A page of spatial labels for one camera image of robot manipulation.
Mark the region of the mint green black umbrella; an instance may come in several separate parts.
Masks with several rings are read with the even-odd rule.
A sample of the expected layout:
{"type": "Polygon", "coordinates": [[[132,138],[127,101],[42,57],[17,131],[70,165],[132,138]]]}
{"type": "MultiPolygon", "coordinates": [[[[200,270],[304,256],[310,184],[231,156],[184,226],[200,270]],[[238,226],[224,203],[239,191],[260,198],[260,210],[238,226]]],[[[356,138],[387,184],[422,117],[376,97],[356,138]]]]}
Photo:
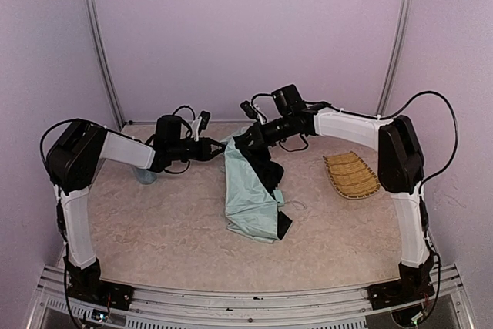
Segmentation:
{"type": "Polygon", "coordinates": [[[268,191],[236,148],[234,138],[246,131],[243,126],[222,140],[226,145],[223,153],[226,228],[251,240],[274,243],[285,237],[293,221],[281,210],[284,206],[282,192],[268,191]]]}

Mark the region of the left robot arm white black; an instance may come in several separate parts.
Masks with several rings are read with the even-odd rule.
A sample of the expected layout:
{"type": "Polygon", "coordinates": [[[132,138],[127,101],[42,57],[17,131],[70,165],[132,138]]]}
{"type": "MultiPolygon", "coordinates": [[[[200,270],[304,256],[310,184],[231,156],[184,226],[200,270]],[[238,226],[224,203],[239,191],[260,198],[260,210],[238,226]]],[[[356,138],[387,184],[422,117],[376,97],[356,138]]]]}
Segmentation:
{"type": "Polygon", "coordinates": [[[67,119],[64,131],[42,161],[53,185],[59,232],[65,244],[65,268],[72,285],[95,290],[101,285],[99,259],[89,226],[89,191],[105,161],[151,173],[169,173],[175,162],[209,162],[225,144],[203,137],[209,115],[191,123],[177,114],[158,118],[155,132],[142,141],[87,119],[67,119]]]}

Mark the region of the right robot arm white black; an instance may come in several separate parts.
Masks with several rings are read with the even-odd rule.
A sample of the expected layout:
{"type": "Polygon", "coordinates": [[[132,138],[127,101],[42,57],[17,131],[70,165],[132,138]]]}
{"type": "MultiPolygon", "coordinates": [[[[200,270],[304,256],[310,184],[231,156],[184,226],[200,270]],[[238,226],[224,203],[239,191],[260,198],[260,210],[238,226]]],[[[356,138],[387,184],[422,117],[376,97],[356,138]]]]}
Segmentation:
{"type": "Polygon", "coordinates": [[[268,121],[246,100],[240,107],[253,125],[235,140],[268,192],[277,188],[283,167],[272,161],[269,148],[291,136],[329,136],[367,146],[377,152],[377,178],[390,193],[397,211],[402,256],[399,264],[403,287],[429,284],[433,257],[427,246],[428,217],[419,200],[424,183],[424,155],[411,120],[397,114],[378,118],[343,109],[330,103],[308,102],[295,85],[269,94],[279,118],[268,121]]]}

